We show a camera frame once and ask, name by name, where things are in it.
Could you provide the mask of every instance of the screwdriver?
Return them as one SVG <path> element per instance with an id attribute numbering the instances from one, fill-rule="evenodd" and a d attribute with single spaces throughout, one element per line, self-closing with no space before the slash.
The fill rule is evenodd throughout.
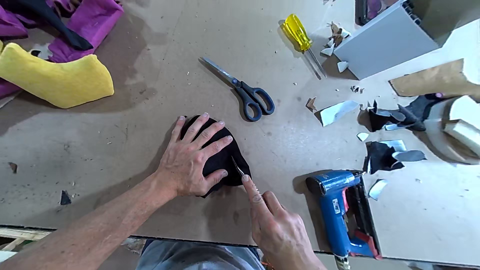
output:
<path id="1" fill-rule="evenodd" d="M 290 16 L 288 16 L 288 18 L 283 23 L 283 26 L 284 27 L 282 29 L 284 29 L 284 31 L 287 31 L 286 34 L 290 35 L 290 37 L 297 42 L 300 50 L 302 50 L 303 52 L 308 51 L 310 53 L 322 74 L 327 77 L 324 68 L 318 62 L 317 58 L 310 49 L 310 47 L 312 46 L 312 40 L 308 38 L 305 28 L 303 28 L 300 19 L 295 14 L 290 14 Z"/>

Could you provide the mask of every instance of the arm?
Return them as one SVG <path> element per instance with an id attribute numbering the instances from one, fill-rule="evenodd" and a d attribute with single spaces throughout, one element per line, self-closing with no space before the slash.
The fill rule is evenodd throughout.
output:
<path id="1" fill-rule="evenodd" d="M 222 121 L 208 127 L 192 141 L 208 118 L 207 113 L 200 116 L 180 140 L 185 118 L 179 117 L 155 173 L 70 226 L 51 233 L 6 260 L 0 264 L 0 270 L 97 269 L 125 238 L 169 200 L 207 193 L 227 171 L 218 170 L 205 178 L 202 175 L 205 162 L 232 141 L 232 137 L 227 136 L 201 149 L 223 128 Z"/>
<path id="2" fill-rule="evenodd" d="M 301 217 L 281 205 L 271 191 L 260 195 L 242 177 L 251 204 L 252 238 L 276 270 L 327 270 L 314 254 Z"/>

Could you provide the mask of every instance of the yellow fabric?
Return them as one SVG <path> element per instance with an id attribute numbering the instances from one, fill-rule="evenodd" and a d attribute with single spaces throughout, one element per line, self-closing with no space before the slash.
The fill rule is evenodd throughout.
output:
<path id="1" fill-rule="evenodd" d="M 110 73 L 96 55 L 51 63 L 15 43 L 0 54 L 0 77 L 64 109 L 114 93 Z"/>

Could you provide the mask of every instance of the yellow screwdriver handle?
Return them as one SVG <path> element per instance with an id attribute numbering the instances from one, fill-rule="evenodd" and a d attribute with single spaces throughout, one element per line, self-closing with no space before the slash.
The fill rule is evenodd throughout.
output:
<path id="1" fill-rule="evenodd" d="M 288 33 L 298 42 L 300 50 L 306 51 L 310 48 L 312 40 L 308 38 L 305 28 L 295 14 L 290 14 L 283 24 Z"/>

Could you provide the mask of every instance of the black scissor handle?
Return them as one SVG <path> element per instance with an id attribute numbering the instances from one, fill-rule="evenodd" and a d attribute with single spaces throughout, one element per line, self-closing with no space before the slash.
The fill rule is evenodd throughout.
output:
<path id="1" fill-rule="evenodd" d="M 268 115 L 272 114 L 275 111 L 275 104 L 273 103 L 272 98 L 267 94 L 267 92 L 265 92 L 265 90 L 259 87 L 251 88 L 244 81 L 240 82 L 240 86 L 250 95 L 250 97 L 254 100 L 255 103 L 260 105 L 260 108 L 262 109 L 262 114 Z M 262 101 L 255 96 L 255 93 L 263 99 L 266 107 L 263 105 Z"/>
<path id="2" fill-rule="evenodd" d="M 260 106 L 250 97 L 249 94 L 247 94 L 247 92 L 245 92 L 243 88 L 236 86 L 235 90 L 240 95 L 240 98 L 242 100 L 243 114 L 245 115 L 245 118 L 252 122 L 258 121 L 260 117 L 262 117 L 262 109 L 260 108 Z M 248 107 L 253 110 L 253 116 L 250 116 L 248 114 Z"/>

